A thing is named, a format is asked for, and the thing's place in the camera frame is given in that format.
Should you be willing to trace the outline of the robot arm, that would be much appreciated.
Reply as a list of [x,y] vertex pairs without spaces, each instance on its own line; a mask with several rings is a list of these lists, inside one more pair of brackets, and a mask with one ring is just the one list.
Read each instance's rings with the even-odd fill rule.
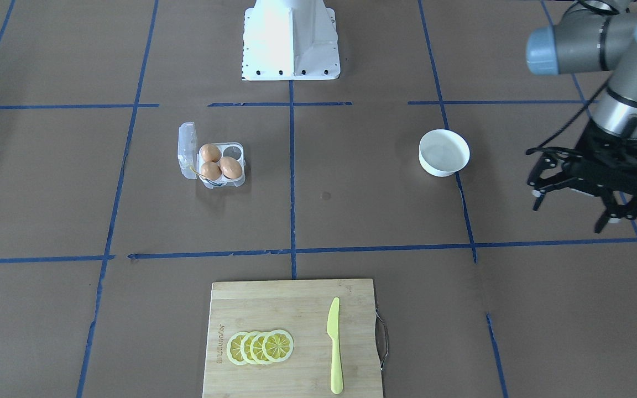
[[595,106],[576,146],[545,139],[526,151],[539,154],[528,177],[534,211],[546,194],[568,188],[602,200],[596,233],[614,220],[637,219],[637,12],[630,2],[574,2],[558,24],[531,33],[526,61],[534,75],[610,72],[565,123]]

